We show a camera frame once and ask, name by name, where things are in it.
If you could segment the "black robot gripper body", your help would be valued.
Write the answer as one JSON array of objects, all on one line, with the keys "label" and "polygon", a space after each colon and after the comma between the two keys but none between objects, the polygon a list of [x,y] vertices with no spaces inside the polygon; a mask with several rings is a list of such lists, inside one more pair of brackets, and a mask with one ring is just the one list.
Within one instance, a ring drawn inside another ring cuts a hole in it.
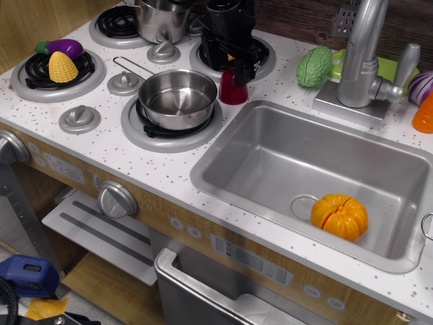
[{"label": "black robot gripper body", "polygon": [[237,58],[245,61],[264,60],[269,50],[252,38],[256,18],[263,12],[263,2],[256,10],[254,1],[206,1],[207,14],[202,25],[202,60],[213,70],[235,68]]}]

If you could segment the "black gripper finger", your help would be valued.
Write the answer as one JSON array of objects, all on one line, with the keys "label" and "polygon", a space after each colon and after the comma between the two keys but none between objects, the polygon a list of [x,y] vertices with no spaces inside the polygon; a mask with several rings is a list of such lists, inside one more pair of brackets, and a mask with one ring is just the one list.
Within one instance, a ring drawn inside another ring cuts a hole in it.
[{"label": "black gripper finger", "polygon": [[235,60],[235,81],[237,86],[245,86],[255,79],[256,71],[262,66],[262,60],[245,61],[237,58]]}]

